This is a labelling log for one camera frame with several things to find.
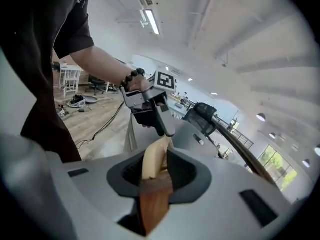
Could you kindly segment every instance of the beaded bracelet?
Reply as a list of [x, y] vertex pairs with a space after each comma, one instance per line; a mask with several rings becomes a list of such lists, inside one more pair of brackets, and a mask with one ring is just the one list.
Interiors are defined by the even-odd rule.
[[125, 91], [128, 92], [129, 90], [127, 89], [127, 86], [128, 86], [128, 83], [131, 82], [134, 77], [136, 77], [137, 75], [144, 75], [145, 74], [145, 71], [138, 67], [136, 70], [133, 70], [131, 71], [131, 74], [128, 74], [126, 77], [125, 77], [125, 80], [123, 80], [121, 82], [121, 85], [124, 87]]

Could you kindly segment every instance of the black cable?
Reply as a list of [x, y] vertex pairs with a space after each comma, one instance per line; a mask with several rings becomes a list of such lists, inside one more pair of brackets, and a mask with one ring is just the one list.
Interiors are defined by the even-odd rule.
[[81, 148], [81, 146], [84, 144], [84, 143], [87, 143], [87, 142], [91, 142], [91, 141], [94, 141], [96, 136], [101, 133], [103, 130], [105, 130], [113, 121], [114, 119], [116, 118], [116, 116], [118, 115], [119, 111], [121, 110], [121, 108], [123, 107], [123, 105], [125, 104], [125, 102], [122, 102], [122, 104], [118, 107], [117, 111], [115, 112], [115, 114], [113, 115], [113, 117], [107, 122], [105, 123], [104, 126], [102, 126], [102, 128], [100, 130], [98, 130], [92, 137], [92, 139], [85, 139], [85, 140], [81, 140], [79, 141], [76, 146], [78, 146], [80, 143], [81, 145], [79, 147], [77, 147], [77, 149], [79, 150]]

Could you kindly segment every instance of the black t-shirt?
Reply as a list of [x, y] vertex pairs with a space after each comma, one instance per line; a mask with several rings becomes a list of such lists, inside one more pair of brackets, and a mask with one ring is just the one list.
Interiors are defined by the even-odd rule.
[[94, 45], [88, 25], [88, 0], [10, 0], [6, 6], [10, 10], [1, 6], [5, 23], [1, 23], [0, 45], [37, 99], [21, 135], [46, 151], [58, 153], [64, 163], [80, 161], [77, 147], [56, 111], [51, 60], [53, 48], [63, 58]]

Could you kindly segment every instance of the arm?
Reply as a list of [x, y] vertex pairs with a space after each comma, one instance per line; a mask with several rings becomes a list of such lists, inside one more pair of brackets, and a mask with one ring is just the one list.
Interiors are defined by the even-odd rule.
[[[83, 70], [91, 75], [102, 79], [106, 82], [111, 82], [117, 86], [125, 80], [127, 75], [131, 74], [132, 69], [117, 61], [104, 50], [92, 46], [70, 54], [75, 63]], [[150, 83], [141, 75], [133, 78], [129, 82], [129, 90], [145, 90]]]

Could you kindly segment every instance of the office chair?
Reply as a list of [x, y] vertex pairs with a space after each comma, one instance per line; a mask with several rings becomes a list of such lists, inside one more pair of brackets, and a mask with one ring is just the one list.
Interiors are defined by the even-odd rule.
[[205, 103], [197, 103], [182, 120], [188, 121], [204, 136], [209, 137], [217, 128], [215, 123], [212, 122], [215, 112], [217, 110], [214, 107]]
[[88, 89], [85, 90], [85, 92], [87, 92], [87, 90], [90, 90], [90, 89], [94, 89], [94, 95], [96, 96], [97, 95], [97, 90], [102, 92], [102, 94], [105, 93], [105, 90], [103, 89], [100, 89], [99, 86], [105, 86], [106, 85], [106, 82], [99, 79], [99, 78], [96, 78], [95, 76], [93, 75], [89, 75], [89, 82], [92, 83], [94, 86], [89, 86]]

